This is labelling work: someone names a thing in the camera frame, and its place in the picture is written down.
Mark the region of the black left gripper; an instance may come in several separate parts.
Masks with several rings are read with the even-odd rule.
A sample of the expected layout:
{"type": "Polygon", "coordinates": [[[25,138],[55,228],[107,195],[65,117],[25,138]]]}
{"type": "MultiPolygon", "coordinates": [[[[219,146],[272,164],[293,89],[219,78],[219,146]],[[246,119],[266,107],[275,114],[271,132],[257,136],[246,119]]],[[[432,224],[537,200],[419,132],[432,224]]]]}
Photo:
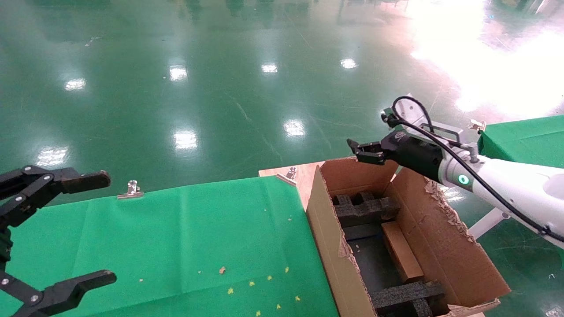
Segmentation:
{"type": "MultiPolygon", "coordinates": [[[[80,193],[107,188],[109,174],[97,171],[81,174],[73,168],[47,170],[25,166],[4,173],[0,177],[0,264],[11,260],[11,231],[36,211],[62,193],[80,193]]],[[[113,284],[117,276],[111,271],[97,271],[72,279],[59,281],[39,291],[12,275],[1,273],[1,290],[22,302],[13,317],[50,317],[76,309],[90,290],[113,284]]]]}

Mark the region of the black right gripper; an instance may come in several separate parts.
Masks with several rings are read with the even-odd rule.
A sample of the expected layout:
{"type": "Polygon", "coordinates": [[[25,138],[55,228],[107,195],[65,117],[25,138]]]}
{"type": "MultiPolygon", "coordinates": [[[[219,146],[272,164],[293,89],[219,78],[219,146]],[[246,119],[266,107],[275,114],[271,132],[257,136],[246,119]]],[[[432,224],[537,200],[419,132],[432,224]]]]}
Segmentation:
{"type": "Polygon", "coordinates": [[[380,142],[360,144],[347,139],[352,153],[359,162],[384,165],[393,160],[398,165],[409,168],[435,182],[439,182],[439,167],[443,160],[441,147],[408,135],[405,132],[392,132],[380,142]]]}

